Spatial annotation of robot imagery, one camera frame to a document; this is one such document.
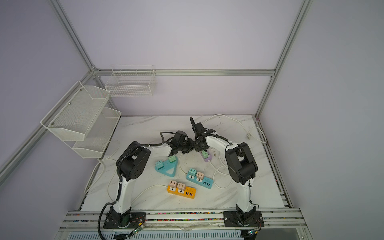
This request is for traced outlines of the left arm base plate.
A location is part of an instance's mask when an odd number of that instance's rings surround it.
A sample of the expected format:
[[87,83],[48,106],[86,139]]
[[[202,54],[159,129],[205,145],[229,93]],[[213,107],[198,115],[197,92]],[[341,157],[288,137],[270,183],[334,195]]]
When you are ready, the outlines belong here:
[[103,224],[104,229],[136,229],[139,224],[144,224],[146,213],[130,213],[129,215],[119,215],[107,213],[106,220]]

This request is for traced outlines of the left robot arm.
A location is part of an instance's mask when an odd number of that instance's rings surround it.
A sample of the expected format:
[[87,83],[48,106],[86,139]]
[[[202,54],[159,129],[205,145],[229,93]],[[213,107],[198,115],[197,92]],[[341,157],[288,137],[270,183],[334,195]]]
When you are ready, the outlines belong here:
[[132,193],[136,183],[145,170],[150,158],[170,157],[178,152],[182,154],[194,150],[193,140],[183,131],[177,131],[169,140],[162,138],[161,143],[140,144],[133,141],[119,157],[116,163],[116,173],[119,185],[116,199],[106,203],[101,214],[107,207],[106,222],[109,228],[126,228],[132,222]]

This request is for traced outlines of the purple power strip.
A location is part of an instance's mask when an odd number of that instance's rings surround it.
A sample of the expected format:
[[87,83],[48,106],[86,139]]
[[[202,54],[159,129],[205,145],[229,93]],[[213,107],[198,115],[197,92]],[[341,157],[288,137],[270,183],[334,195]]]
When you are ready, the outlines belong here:
[[208,150],[203,150],[200,152],[200,155],[201,157],[203,158],[203,160],[207,163],[209,162],[211,159],[212,159],[212,156],[211,154],[209,153]]

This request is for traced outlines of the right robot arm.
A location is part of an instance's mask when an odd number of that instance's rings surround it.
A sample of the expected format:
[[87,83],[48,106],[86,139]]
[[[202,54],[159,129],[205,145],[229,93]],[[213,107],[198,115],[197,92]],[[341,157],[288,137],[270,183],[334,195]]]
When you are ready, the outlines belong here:
[[258,165],[249,145],[245,142],[232,142],[217,135],[215,130],[205,128],[202,123],[196,123],[193,117],[190,117],[190,121],[195,135],[195,139],[191,141],[194,150],[201,152],[212,148],[225,156],[229,175],[238,184],[237,221],[241,226],[249,226],[257,219],[258,210],[251,200],[251,187]]

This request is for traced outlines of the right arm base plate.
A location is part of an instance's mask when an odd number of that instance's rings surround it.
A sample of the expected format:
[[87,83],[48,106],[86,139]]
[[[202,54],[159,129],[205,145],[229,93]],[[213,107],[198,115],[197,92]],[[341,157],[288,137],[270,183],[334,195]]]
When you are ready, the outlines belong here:
[[264,227],[264,218],[260,211],[249,211],[241,213],[240,211],[224,211],[225,227]]

